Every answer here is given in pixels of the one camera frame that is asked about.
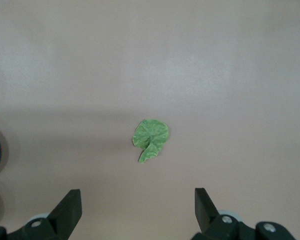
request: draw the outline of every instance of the green leaf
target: green leaf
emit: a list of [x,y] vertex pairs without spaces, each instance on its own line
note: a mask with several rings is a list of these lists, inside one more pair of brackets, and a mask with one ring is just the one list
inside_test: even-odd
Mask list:
[[164,147],[168,137],[168,127],[165,123],[155,119],[143,120],[132,138],[133,145],[143,150],[139,163],[143,164],[147,159],[155,158]]

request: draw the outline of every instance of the screw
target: screw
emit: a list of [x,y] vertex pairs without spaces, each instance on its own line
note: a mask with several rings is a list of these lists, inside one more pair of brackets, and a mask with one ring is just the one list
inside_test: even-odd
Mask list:
[[31,227],[32,227],[32,228],[35,228],[35,227],[38,227],[40,224],[41,224],[41,221],[34,221],[34,222],[31,224]]
[[229,216],[223,216],[223,217],[222,217],[222,221],[223,221],[225,224],[232,224],[232,219],[231,219],[231,217],[229,217]]
[[270,223],[265,223],[265,224],[263,225],[263,227],[264,227],[265,230],[267,230],[267,231],[269,231],[269,232],[271,232],[271,233],[274,233],[274,232],[276,231],[275,226],[273,226],[273,225],[270,224]]

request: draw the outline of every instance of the leaf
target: leaf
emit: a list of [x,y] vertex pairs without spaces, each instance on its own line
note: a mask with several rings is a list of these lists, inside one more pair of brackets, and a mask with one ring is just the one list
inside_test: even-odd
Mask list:
[[143,164],[147,159],[155,158],[164,147],[168,137],[169,131],[165,123],[155,119],[143,120],[132,138],[133,145],[143,150],[139,163]]

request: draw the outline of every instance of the metal bolt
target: metal bolt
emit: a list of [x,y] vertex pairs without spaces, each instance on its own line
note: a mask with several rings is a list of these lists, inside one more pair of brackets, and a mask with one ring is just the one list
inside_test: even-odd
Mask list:
[[274,233],[274,232],[276,231],[275,226],[273,226],[273,225],[270,224],[270,223],[265,223],[265,224],[263,225],[263,227],[264,227],[265,230],[267,230],[267,231],[269,231],[269,232],[271,232],[271,233]]
[[229,217],[229,216],[223,216],[223,217],[222,217],[222,221],[223,221],[225,224],[232,224],[232,219],[231,219],[231,217]]
[[35,227],[38,227],[40,224],[41,224],[41,221],[34,221],[34,222],[31,224],[31,227],[32,227],[32,228],[35,228]]

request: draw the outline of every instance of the beige tabletop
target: beige tabletop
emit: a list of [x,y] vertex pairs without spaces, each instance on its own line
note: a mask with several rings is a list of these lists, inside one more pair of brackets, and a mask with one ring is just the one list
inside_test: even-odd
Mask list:
[[81,189],[70,240],[189,240],[206,188],[300,240],[300,0],[0,0],[0,145],[8,232]]

